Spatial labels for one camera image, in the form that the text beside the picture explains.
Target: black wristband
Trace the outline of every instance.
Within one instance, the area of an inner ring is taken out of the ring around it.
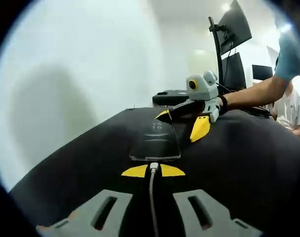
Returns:
[[[219,114],[220,114],[220,115],[224,115],[224,114],[227,113],[227,111],[228,111],[228,101],[227,101],[227,99],[226,99],[223,95],[219,95],[218,97],[219,97],[219,98],[221,99],[221,101],[223,102],[223,105],[220,106]]]

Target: smartphone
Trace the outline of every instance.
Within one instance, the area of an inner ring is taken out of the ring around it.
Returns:
[[[172,124],[149,120],[134,141],[129,156],[132,160],[160,161],[181,158]]]

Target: gray plastic part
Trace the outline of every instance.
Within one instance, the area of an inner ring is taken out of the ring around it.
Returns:
[[[197,88],[191,89],[189,81],[196,81]],[[186,79],[186,89],[190,100],[211,100],[218,96],[216,85],[217,76],[212,71],[205,72],[204,76],[190,76]]]
[[[217,99],[205,101],[205,108],[202,112],[203,115],[210,116],[210,122],[215,123],[219,117],[219,110],[216,107]]]
[[[64,219],[41,232],[41,234],[51,237],[117,237],[131,197],[132,194],[102,190],[95,197],[78,207],[73,218]],[[116,198],[116,201],[103,228],[97,230],[94,228],[94,223],[111,198]]]
[[[231,220],[229,210],[203,190],[175,193],[186,237],[258,237],[261,232],[243,221]],[[196,197],[211,220],[211,227],[204,230],[192,207],[189,197]]]

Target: human arm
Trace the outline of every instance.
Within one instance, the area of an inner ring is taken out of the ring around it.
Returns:
[[[295,134],[295,135],[297,135],[297,136],[299,136],[299,137],[300,137],[300,125],[299,125],[299,126],[297,126],[297,128],[296,128],[296,129],[294,129],[294,130],[291,130],[291,132],[292,132],[293,134]]]
[[[279,44],[275,75],[247,89],[226,94],[228,110],[267,105],[283,96],[288,83],[300,74],[300,58],[294,43],[286,35],[281,36]]]
[[[289,81],[276,75],[247,89],[224,95],[228,109],[263,106],[280,99]]]

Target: black device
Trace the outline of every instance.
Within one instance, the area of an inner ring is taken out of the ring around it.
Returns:
[[[253,79],[266,80],[273,76],[272,67],[252,65]]]
[[[236,53],[222,61],[224,86],[230,90],[246,88],[245,75],[240,53]]]
[[[219,84],[223,85],[224,74],[221,55],[251,39],[252,34],[237,0],[231,3],[230,10],[224,14],[219,24],[215,24],[212,17],[208,17],[208,20],[210,23],[209,31],[213,33],[216,45]]]
[[[166,90],[152,97],[152,102],[160,106],[175,106],[188,99],[186,90]]]
[[[159,161],[181,157],[172,124],[151,119],[145,122],[139,136],[131,147],[132,160]]]

